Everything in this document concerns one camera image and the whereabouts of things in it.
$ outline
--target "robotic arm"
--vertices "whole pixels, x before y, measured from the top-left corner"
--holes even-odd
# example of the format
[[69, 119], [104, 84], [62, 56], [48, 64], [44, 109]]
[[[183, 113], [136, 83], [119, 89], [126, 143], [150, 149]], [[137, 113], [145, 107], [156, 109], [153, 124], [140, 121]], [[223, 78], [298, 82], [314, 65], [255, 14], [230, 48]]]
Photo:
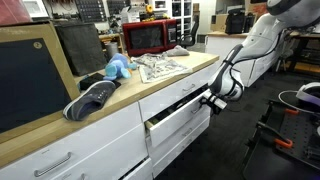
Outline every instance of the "robotic arm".
[[271, 53], [283, 41], [286, 29], [305, 30], [320, 22], [319, 0], [268, 0], [268, 11], [259, 18], [242, 44], [235, 46], [208, 82], [206, 104], [224, 109], [224, 101], [239, 100], [244, 86], [236, 63]]

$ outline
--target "paper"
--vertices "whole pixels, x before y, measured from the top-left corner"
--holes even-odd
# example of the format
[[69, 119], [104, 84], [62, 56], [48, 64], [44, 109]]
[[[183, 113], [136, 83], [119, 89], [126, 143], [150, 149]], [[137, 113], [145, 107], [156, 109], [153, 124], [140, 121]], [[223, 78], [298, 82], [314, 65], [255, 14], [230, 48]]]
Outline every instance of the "paper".
[[140, 65], [139, 72], [143, 83], [155, 82], [179, 74], [192, 73], [191, 68], [178, 64], [166, 55], [145, 54], [132, 58], [132, 60]]

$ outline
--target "shoe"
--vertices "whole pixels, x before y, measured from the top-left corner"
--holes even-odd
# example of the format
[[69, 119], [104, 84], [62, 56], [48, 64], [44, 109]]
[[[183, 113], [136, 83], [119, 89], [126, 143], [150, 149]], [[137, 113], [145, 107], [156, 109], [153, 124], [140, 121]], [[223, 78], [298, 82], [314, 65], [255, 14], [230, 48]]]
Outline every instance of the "shoe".
[[64, 108], [63, 116], [68, 120], [82, 121], [100, 110], [115, 90], [116, 86], [111, 81], [96, 82]]

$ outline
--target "shoe sole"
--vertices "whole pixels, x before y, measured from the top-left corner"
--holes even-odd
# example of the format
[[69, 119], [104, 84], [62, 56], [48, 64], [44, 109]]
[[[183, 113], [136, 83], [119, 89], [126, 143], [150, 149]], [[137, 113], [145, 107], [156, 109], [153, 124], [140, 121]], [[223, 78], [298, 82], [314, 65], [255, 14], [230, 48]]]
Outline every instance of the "shoe sole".
[[111, 81], [99, 81], [99, 82], [96, 82], [94, 84], [92, 84], [83, 94], [81, 94], [79, 97], [77, 97], [75, 100], [73, 100], [72, 102], [70, 102], [63, 110], [63, 116], [69, 120], [68, 116], [67, 116], [67, 112], [68, 110], [70, 109], [70, 107], [76, 103], [80, 98], [82, 98], [87, 92], [89, 92], [95, 85], [97, 84], [101, 84], [101, 83], [105, 83], [105, 82], [108, 82], [110, 84], [113, 84], [115, 86], [115, 84]]

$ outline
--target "red microwave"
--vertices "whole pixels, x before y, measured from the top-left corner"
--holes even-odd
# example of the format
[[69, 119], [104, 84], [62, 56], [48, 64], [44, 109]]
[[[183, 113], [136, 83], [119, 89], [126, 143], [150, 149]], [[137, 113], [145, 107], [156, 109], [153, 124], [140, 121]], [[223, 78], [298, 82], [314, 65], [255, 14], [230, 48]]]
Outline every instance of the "red microwave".
[[129, 56], [161, 53], [177, 45], [177, 22], [163, 19], [122, 25]]

